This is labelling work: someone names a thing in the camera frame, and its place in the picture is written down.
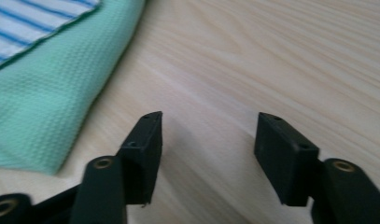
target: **green cloth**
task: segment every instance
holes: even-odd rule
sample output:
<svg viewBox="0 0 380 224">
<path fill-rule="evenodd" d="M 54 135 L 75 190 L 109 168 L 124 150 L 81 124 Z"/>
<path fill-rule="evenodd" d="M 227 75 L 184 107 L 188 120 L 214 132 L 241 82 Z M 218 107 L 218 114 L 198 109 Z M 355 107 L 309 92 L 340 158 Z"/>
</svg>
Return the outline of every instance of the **green cloth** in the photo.
<svg viewBox="0 0 380 224">
<path fill-rule="evenodd" d="M 127 46 L 145 0 L 92 14 L 0 69 L 0 166 L 53 175 Z"/>
</svg>

